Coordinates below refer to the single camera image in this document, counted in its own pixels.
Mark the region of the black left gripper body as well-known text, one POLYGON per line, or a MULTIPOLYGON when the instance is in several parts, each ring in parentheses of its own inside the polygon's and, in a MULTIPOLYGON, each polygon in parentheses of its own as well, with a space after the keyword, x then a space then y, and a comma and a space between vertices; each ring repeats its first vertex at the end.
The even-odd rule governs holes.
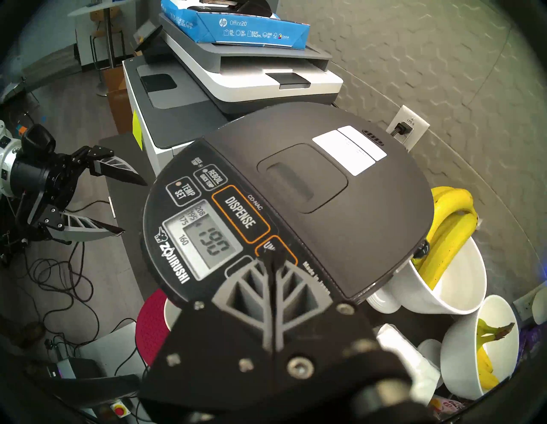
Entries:
POLYGON ((19 199, 16 223, 34 225, 52 208, 65 211, 80 176, 80 155, 52 153, 42 158, 18 152, 11 166, 9 185, 19 199))

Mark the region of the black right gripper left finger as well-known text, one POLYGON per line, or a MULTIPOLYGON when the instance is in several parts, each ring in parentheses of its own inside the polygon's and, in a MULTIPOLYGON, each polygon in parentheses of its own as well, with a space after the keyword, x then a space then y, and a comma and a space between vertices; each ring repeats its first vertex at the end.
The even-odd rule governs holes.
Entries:
POLYGON ((144 378, 146 410, 274 409, 274 253, 182 308, 144 378))

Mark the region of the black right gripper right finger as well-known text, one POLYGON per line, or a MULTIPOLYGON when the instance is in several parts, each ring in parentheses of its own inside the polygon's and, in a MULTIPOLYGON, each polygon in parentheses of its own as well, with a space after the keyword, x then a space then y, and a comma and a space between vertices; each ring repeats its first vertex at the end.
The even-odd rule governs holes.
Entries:
POLYGON ((284 253, 272 253, 272 384, 353 386, 388 369, 366 317, 334 300, 284 253))

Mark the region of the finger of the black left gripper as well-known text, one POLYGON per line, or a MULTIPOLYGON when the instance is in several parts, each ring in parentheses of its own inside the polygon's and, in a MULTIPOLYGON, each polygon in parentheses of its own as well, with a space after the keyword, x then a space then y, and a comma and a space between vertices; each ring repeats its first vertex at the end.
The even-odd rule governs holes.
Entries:
POLYGON ((125 230, 58 208, 47 208, 40 217, 40 228, 47 240, 63 244, 83 243, 120 236, 125 230))
POLYGON ((147 186, 144 178, 114 151, 103 146, 84 146, 71 155, 71 165, 79 170, 88 169, 90 175, 105 176, 117 181, 147 186))

